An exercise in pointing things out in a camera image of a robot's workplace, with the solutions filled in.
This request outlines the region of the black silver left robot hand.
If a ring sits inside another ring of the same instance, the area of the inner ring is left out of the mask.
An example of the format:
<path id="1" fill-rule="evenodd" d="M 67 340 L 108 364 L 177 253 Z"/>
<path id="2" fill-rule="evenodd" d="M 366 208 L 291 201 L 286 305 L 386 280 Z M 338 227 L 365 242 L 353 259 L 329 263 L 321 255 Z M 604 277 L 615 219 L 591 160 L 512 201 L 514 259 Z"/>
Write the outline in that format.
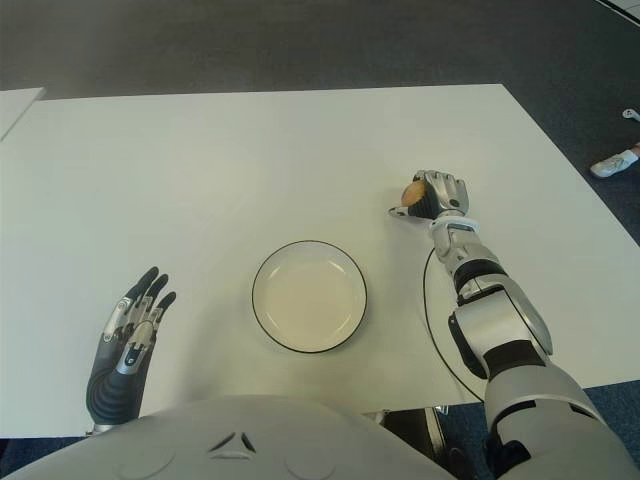
<path id="1" fill-rule="evenodd" d="M 159 326 L 177 294 L 154 266 L 116 302 L 97 345 L 85 403 L 95 433 L 139 416 Z"/>

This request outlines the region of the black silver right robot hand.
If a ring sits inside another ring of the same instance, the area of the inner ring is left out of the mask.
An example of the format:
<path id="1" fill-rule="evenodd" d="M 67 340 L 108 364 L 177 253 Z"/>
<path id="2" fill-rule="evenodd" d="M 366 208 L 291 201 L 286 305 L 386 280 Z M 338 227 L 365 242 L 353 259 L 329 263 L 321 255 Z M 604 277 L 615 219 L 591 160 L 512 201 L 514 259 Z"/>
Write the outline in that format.
<path id="1" fill-rule="evenodd" d="M 442 216 L 466 216 L 469 197 L 465 182 L 452 174 L 420 170 L 401 195 L 401 205 L 388 213 L 399 218 L 435 220 Z"/>

